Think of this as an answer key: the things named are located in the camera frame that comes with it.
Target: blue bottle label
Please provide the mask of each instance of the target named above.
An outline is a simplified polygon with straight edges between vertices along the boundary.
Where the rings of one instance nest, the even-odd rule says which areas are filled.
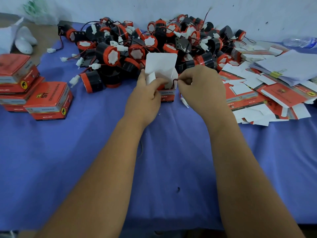
[[[313,37],[310,40],[310,43],[305,47],[305,48],[313,48],[313,47],[317,47],[317,38]]]

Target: yellow circle logo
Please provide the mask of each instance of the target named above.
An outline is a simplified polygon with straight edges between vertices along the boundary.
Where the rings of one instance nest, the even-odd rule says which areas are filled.
[[[26,83],[26,81],[22,81],[22,82],[21,82],[21,87],[22,87],[23,89],[27,89],[27,88],[28,88],[28,84]]]
[[[308,92],[307,94],[310,95],[310,96],[315,96],[316,95],[314,92]]]
[[[66,114],[66,109],[65,108],[61,109],[61,114],[65,116],[65,114]]]

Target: plastic bag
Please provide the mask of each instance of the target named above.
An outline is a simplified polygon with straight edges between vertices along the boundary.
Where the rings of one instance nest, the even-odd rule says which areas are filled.
[[[56,3],[48,0],[29,0],[20,7],[20,16],[37,25],[57,25],[60,21]]]

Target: left arm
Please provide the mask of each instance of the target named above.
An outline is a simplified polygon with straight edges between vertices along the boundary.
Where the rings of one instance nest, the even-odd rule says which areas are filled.
[[[107,144],[36,238],[120,235],[129,206],[137,148],[145,127],[156,117],[164,79],[145,84],[141,73],[125,114]]]

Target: left hand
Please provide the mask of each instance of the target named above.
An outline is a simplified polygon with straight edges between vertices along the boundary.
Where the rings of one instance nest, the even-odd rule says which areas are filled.
[[[168,80],[157,78],[149,85],[145,83],[145,71],[141,74],[125,106],[123,118],[145,129],[155,119],[161,106],[161,95],[157,88]]]

